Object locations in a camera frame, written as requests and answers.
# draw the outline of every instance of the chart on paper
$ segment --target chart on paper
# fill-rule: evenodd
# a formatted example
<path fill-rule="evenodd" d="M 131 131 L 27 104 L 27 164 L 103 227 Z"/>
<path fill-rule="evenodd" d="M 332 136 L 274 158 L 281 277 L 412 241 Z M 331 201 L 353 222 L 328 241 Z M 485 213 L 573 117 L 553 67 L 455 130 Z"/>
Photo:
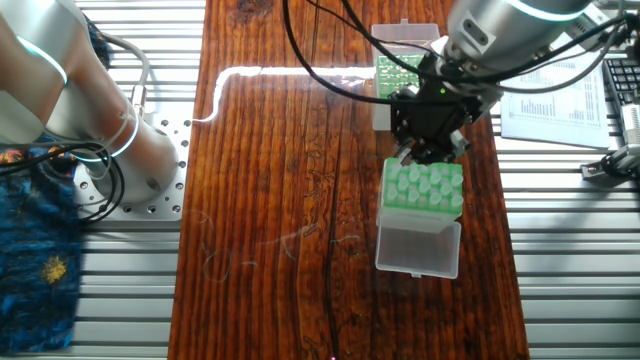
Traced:
<path fill-rule="evenodd" d="M 592 59 L 551 64 L 535 72 L 503 82 L 514 88 L 546 88 L 581 73 Z M 604 82 L 600 66 L 581 81 L 544 94 L 505 93 L 502 99 L 502 136 L 607 148 Z"/>

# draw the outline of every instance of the silver cylinder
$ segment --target silver cylinder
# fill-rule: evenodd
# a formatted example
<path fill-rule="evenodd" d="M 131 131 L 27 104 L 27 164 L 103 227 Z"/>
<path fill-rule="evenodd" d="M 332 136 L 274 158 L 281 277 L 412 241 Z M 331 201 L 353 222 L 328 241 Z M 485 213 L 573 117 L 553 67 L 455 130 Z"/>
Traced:
<path fill-rule="evenodd" d="M 447 56 L 470 60 L 487 75 L 546 50 L 590 0 L 458 0 L 449 13 Z"/>

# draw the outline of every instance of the metal bracket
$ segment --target metal bracket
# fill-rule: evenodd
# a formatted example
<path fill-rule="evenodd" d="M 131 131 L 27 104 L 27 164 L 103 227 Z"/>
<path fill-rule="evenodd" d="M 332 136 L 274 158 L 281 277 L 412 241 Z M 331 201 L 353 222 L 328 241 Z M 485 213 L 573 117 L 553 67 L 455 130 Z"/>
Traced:
<path fill-rule="evenodd" d="M 191 146 L 191 120 L 154 119 L 147 114 L 145 121 L 151 126 L 162 130 L 171 139 L 178 152 L 178 171 L 171 185 L 156 198 L 139 204 L 120 204 L 101 224 L 110 223 L 120 225 L 123 222 L 177 222 L 182 220 L 184 193 L 187 179 L 187 165 L 189 163 L 189 148 Z M 93 185 L 84 165 L 79 165 L 74 178 L 76 185 L 74 201 L 78 205 L 78 214 L 85 217 L 96 212 L 100 205 L 82 205 L 95 202 L 103 198 Z"/>

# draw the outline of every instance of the blue cloth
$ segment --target blue cloth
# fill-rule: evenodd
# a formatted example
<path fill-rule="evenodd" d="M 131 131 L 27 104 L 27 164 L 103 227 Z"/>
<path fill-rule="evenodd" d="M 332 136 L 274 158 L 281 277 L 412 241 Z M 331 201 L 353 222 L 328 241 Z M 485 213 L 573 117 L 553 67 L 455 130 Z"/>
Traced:
<path fill-rule="evenodd" d="M 0 355 L 71 341 L 82 252 L 71 166 L 66 156 L 0 177 Z"/>

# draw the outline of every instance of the wooden board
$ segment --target wooden board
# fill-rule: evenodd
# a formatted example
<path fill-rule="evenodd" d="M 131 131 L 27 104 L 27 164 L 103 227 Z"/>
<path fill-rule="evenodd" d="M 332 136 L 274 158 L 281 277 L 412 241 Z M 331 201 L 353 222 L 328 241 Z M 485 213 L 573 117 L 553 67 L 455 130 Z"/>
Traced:
<path fill-rule="evenodd" d="M 444 33 L 451 1 L 352 4 L 367 26 L 409 17 Z M 331 16 L 303 0 L 291 16 L 314 66 L 371 66 Z M 391 135 L 372 130 L 370 105 L 284 75 L 299 66 L 279 1 L 207 2 L 195 115 L 221 99 L 194 123 L 169 359 L 528 359 L 491 123 L 466 130 L 459 278 L 378 271 Z M 354 73 L 331 80 L 371 94 Z"/>

